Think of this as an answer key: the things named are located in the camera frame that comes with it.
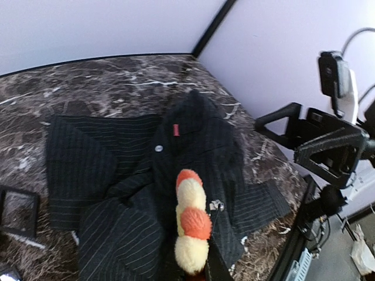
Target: orange and yellow plush toy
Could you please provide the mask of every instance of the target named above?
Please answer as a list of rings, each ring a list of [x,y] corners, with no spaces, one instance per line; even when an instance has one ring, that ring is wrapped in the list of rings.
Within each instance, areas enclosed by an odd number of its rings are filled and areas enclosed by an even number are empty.
[[[202,180],[193,170],[179,173],[176,192],[176,261],[188,275],[197,276],[206,265],[209,253],[207,240],[212,230],[210,217],[206,213],[206,193]]]

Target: lavender wall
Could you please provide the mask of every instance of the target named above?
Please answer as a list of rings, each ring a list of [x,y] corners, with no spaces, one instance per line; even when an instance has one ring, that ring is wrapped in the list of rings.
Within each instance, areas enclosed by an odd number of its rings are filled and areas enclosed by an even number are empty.
[[[190,53],[224,0],[0,2],[0,74],[137,53]]]
[[[290,102],[327,111],[329,98],[319,88],[319,52],[340,50],[354,30],[365,26],[375,27],[373,0],[239,0],[200,60],[253,117]],[[375,83],[375,33],[358,36],[346,60],[362,93]],[[284,123],[270,128],[280,133]],[[283,151],[291,158],[290,151]],[[375,187],[346,207],[344,214],[370,201],[375,201]]]

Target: marble table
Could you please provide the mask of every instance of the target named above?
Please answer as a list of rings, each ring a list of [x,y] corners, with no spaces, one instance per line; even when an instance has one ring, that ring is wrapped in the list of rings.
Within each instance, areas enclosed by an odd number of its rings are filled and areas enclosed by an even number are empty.
[[[52,114],[163,114],[191,89],[220,105],[224,118],[240,133],[246,182],[275,179],[291,206],[289,215],[244,239],[245,253],[230,269],[234,280],[266,280],[288,237],[305,183],[275,144],[254,132],[254,120],[241,104],[189,55],[77,61],[0,77],[0,184],[41,196],[37,238],[2,235],[0,262],[17,266],[26,281],[78,278],[71,233],[49,228],[43,157]],[[16,220],[24,206],[16,200],[7,207]]]

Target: gray floor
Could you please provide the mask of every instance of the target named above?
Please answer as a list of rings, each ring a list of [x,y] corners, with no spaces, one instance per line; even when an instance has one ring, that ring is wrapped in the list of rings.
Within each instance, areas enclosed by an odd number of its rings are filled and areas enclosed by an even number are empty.
[[[351,225],[351,228],[356,229],[356,224],[360,224],[366,243],[372,250],[373,245],[375,244],[375,214],[370,214],[362,218],[355,224]]]
[[[319,259],[312,261],[306,281],[359,281],[359,272],[350,257],[352,239],[346,231],[341,232],[337,216],[330,219],[330,224],[330,239]]]

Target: black pinstripe jacket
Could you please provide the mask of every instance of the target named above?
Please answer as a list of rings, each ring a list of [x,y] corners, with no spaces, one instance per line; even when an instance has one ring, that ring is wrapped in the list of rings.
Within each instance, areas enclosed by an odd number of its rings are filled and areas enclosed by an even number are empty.
[[[245,186],[234,128],[197,91],[163,118],[54,117],[46,168],[52,227],[79,232],[80,280],[181,280],[173,245],[182,169],[202,178],[207,210],[224,203],[212,215],[208,274],[224,270],[213,280],[228,280],[243,236],[289,210],[273,184]]]

